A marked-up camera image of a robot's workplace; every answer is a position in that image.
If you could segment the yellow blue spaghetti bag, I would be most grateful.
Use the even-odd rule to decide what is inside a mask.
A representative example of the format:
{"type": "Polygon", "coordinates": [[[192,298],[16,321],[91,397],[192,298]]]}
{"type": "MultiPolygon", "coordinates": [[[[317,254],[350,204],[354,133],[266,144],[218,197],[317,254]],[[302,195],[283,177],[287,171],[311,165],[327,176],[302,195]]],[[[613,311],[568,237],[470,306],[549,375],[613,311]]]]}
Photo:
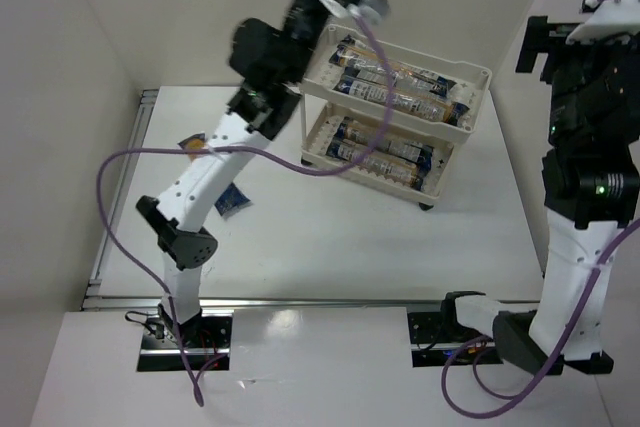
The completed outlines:
{"type": "MultiPolygon", "coordinates": [[[[203,150],[207,137],[204,132],[195,133],[178,142],[183,151],[203,150]]],[[[248,207],[251,200],[234,184],[231,183],[215,202],[215,208],[222,218],[229,218],[238,211],[248,207]]]]}

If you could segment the label-side blue spaghetti bag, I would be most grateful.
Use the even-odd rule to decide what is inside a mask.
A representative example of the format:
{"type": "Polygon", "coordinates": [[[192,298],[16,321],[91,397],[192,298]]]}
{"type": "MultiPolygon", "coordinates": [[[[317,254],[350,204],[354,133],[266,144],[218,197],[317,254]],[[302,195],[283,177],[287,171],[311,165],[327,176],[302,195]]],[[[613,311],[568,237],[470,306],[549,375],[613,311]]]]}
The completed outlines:
{"type": "MultiPolygon", "coordinates": [[[[326,150],[328,157],[353,163],[366,150],[364,145],[346,139],[333,139],[326,150]]],[[[359,164],[368,173],[382,176],[387,180],[421,190],[423,183],[431,170],[431,160],[415,163],[394,155],[374,151],[359,164]]]]}

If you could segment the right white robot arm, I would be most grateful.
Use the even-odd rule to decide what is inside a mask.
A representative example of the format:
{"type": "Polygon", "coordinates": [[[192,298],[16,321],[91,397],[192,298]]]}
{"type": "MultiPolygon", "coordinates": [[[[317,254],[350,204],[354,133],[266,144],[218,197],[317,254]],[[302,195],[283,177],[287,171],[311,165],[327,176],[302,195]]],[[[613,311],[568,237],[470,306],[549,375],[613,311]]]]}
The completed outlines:
{"type": "Polygon", "coordinates": [[[516,69],[546,58],[541,80],[551,88],[550,150],[543,158],[549,226],[547,265],[536,309],[504,304],[473,291],[441,304],[445,332],[463,340],[490,337],[499,357],[529,373],[545,362],[608,374],[613,359],[600,339],[613,263],[613,239],[634,215],[639,172],[630,145],[639,137],[639,30],[609,27],[588,40],[574,23],[529,18],[516,69]]]}

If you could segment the long yellow spaghetti bag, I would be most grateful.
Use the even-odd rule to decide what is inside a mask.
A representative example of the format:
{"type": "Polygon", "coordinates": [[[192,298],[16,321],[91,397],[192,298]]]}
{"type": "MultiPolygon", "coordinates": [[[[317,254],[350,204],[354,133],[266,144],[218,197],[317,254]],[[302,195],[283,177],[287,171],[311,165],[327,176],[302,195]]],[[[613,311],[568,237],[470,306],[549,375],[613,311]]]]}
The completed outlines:
{"type": "MultiPolygon", "coordinates": [[[[351,117],[344,117],[338,125],[335,136],[367,146],[377,138],[379,131],[351,117]]],[[[419,163],[431,157],[433,149],[421,142],[394,134],[384,134],[376,142],[376,150],[410,162],[419,163]]]]}

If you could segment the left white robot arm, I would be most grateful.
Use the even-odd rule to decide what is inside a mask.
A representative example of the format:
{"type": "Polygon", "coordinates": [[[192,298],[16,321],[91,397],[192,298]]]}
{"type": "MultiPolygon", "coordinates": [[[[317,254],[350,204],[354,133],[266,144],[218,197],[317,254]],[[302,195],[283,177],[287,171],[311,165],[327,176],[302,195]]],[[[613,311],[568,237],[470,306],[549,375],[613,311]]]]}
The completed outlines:
{"type": "MultiPolygon", "coordinates": [[[[331,0],[347,7],[360,0],[331,0]]],[[[281,27],[257,18],[233,34],[229,66],[242,83],[206,143],[206,154],[158,197],[136,209],[157,235],[164,254],[159,314],[173,332],[190,336],[201,316],[201,271],[217,240],[204,222],[223,192],[254,156],[286,126],[301,96],[294,87],[306,73],[330,12],[321,0],[293,0],[281,27]]]]}

